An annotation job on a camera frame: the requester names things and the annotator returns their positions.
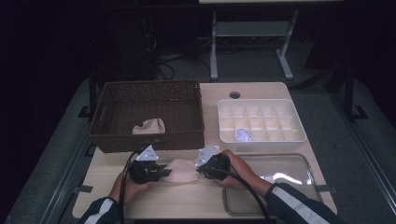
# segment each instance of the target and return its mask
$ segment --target white plastic tray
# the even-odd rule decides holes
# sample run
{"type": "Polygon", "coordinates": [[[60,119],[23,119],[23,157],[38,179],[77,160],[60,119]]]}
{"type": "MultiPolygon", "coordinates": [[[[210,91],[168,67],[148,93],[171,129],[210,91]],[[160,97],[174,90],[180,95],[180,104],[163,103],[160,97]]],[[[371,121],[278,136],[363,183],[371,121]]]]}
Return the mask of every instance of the white plastic tray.
{"type": "Polygon", "coordinates": [[[293,151],[306,139],[294,103],[287,99],[236,99],[218,103],[219,135],[235,151],[293,151]],[[238,142],[235,131],[251,133],[251,142],[238,142]]]}

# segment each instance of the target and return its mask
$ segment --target striped sleeve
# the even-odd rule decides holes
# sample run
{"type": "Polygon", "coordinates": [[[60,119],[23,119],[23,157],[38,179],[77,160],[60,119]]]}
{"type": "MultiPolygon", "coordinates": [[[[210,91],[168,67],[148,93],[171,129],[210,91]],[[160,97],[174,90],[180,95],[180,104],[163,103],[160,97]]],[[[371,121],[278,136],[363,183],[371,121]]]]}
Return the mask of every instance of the striped sleeve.
{"type": "Polygon", "coordinates": [[[78,224],[116,223],[119,219],[119,205],[112,198],[106,197],[93,202],[78,224]]]}
{"type": "Polygon", "coordinates": [[[286,223],[344,223],[324,203],[309,199],[285,183],[275,183],[265,195],[268,209],[286,223]]]}

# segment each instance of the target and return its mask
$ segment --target brown wicker basket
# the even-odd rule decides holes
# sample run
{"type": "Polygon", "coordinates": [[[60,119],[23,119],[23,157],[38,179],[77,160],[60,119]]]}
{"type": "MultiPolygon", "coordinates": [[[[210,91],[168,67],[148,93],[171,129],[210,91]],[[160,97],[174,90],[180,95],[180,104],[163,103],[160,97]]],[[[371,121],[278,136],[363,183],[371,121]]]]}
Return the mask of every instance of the brown wicker basket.
{"type": "Polygon", "coordinates": [[[196,149],[205,146],[201,89],[195,80],[107,83],[90,138],[105,153],[196,149]],[[166,132],[132,134],[147,119],[162,119],[166,132]]]}

